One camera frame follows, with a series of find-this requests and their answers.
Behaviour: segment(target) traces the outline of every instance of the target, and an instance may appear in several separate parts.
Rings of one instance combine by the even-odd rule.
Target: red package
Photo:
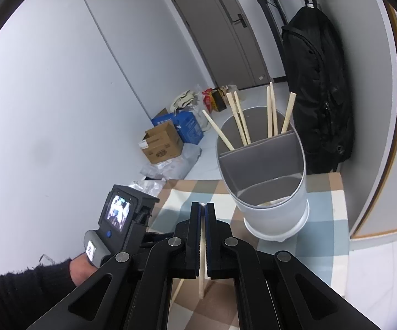
[[[210,114],[212,111],[212,106],[211,106],[211,93],[212,93],[212,88],[206,89],[203,94],[203,103],[206,105],[206,108],[208,109],[208,113]]]

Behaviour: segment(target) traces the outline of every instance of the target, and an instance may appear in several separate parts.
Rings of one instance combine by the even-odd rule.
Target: checkered tablecloth
[[[349,235],[347,210],[339,173],[307,177],[310,215],[305,226],[284,242],[263,241],[244,226],[243,216],[222,180],[169,180],[160,192],[149,230],[174,231],[189,219],[192,202],[213,202],[217,219],[231,225],[234,237],[257,250],[274,254],[287,250],[338,294],[344,296],[347,280]],[[179,280],[175,279],[173,289]],[[199,280],[186,279],[169,313],[169,330],[236,330],[239,328],[232,279],[206,279],[205,298],[199,299]]]

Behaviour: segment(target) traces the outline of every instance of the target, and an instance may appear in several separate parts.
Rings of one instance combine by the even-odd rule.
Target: blue box
[[[178,112],[177,115],[169,113],[155,117],[151,119],[151,122],[154,126],[157,126],[168,120],[173,121],[173,124],[183,142],[197,145],[202,139],[203,131],[192,112]]]

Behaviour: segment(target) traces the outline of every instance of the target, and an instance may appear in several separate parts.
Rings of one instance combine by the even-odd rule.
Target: wooden stick
[[[241,126],[240,117],[238,116],[237,107],[235,106],[235,102],[232,97],[232,93],[226,93],[226,96],[228,97],[229,105],[231,106],[235,122],[237,123],[238,131],[241,136],[241,141],[243,142],[243,145],[246,146],[247,145],[246,136],[244,135],[244,130],[243,130],[243,127]]]
[[[198,297],[205,297],[205,269],[206,269],[206,240],[205,240],[205,218],[201,217],[200,221],[200,268],[198,273]]]
[[[272,98],[270,93],[270,86],[267,86],[267,137],[273,137]]]
[[[240,100],[238,99],[237,91],[234,91],[234,96],[235,96],[235,102],[237,103],[238,111],[240,112],[240,118],[241,118],[241,122],[243,124],[244,133],[246,134],[246,141],[247,141],[247,144],[250,144],[251,141],[250,141],[249,130],[247,130],[246,119],[244,118],[243,109],[241,109],[241,104],[240,104]]]
[[[182,287],[182,284],[183,284],[184,281],[185,281],[184,279],[180,279],[179,284],[177,284],[177,288],[176,288],[176,290],[174,291],[173,297],[171,298],[171,302],[169,303],[169,308],[170,308],[170,309],[171,309],[171,307],[173,306],[174,301],[176,300],[177,295],[179,294],[180,288]]]
[[[205,115],[206,119],[211,123],[212,127],[214,130],[217,132],[217,134],[220,135],[220,138],[223,140],[223,142],[226,144],[229,150],[235,150],[234,147],[232,146],[231,142],[228,140],[226,135],[223,134],[223,132],[220,130],[220,128],[215,124],[215,121],[212,120],[212,118],[209,116],[209,114],[206,112],[206,110],[202,110],[203,114]]]
[[[270,82],[270,97],[272,100],[273,134],[278,135],[278,118],[276,117],[275,91],[273,90],[272,82]]]
[[[287,104],[286,117],[284,118],[284,124],[283,128],[281,129],[281,133],[285,133],[287,131],[290,122],[290,116],[292,115],[293,111],[293,105],[295,104],[295,98],[296,94],[290,93],[289,103]]]

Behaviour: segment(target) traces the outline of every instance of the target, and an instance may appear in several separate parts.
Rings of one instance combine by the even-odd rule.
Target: hand
[[[70,262],[70,277],[76,286],[81,285],[90,275],[97,271],[95,266],[89,263],[85,253],[82,253]]]

